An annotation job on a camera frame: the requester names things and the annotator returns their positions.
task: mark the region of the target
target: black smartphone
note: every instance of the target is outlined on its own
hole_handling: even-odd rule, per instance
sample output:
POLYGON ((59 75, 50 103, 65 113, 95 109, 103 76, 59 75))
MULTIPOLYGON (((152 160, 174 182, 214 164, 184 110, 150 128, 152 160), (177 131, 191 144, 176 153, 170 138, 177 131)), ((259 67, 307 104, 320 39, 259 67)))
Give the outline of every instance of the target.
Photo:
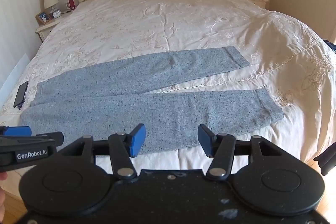
POLYGON ((16 97, 15 97, 15 102, 14 102, 14 107, 18 107, 21 109, 23 103, 25 102, 25 97, 26 97, 26 91, 28 88, 28 81, 23 83, 22 85, 19 86, 19 89, 17 91, 16 97))

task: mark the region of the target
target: red object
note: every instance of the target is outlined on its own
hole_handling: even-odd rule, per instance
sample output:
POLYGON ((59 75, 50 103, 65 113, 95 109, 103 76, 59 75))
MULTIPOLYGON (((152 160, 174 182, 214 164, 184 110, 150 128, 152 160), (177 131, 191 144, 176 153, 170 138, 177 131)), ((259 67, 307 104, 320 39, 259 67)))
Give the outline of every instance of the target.
POLYGON ((75 2, 74 0, 68 0, 70 4, 70 10, 73 11, 76 9, 75 2))

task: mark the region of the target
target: picture frame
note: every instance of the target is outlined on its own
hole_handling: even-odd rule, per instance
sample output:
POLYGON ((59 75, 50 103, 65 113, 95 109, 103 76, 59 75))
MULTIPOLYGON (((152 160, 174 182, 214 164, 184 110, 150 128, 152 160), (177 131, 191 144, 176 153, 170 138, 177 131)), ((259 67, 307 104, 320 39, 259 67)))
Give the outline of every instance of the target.
POLYGON ((40 12, 35 17, 37 21, 43 25, 47 24, 52 19, 46 11, 40 12))

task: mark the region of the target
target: bed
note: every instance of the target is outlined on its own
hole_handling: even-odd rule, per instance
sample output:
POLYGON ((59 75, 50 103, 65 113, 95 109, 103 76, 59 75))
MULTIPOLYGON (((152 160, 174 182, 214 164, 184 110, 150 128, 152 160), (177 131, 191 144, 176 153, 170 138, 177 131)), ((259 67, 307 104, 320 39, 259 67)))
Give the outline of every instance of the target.
MULTIPOLYGON (((37 84, 65 71, 154 52, 235 46, 252 65, 153 93, 267 88, 285 118, 257 132, 302 161, 336 141, 335 54, 308 26, 247 0, 79 0, 26 67, 1 110, 0 125, 15 126, 34 99, 37 84), (29 80, 26 103, 14 109, 18 86, 29 80)), ((140 169, 203 169, 211 160, 200 146, 141 155, 140 169)), ((109 159, 97 164, 111 172, 109 159)), ((233 172, 247 164, 237 156, 233 172)), ((18 194, 26 169, 12 171, 2 187, 18 194)))

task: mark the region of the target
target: gray pants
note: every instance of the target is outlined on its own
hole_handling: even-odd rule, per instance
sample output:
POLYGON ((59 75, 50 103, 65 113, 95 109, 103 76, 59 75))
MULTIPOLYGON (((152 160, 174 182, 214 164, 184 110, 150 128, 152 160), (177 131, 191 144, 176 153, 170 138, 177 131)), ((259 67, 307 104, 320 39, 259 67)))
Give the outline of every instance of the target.
POLYGON ((39 83, 20 118, 34 134, 62 131, 64 145, 146 126, 140 154, 198 145, 197 127, 241 135, 283 118, 267 91, 143 94, 249 65, 234 47, 162 52, 77 70, 39 83))

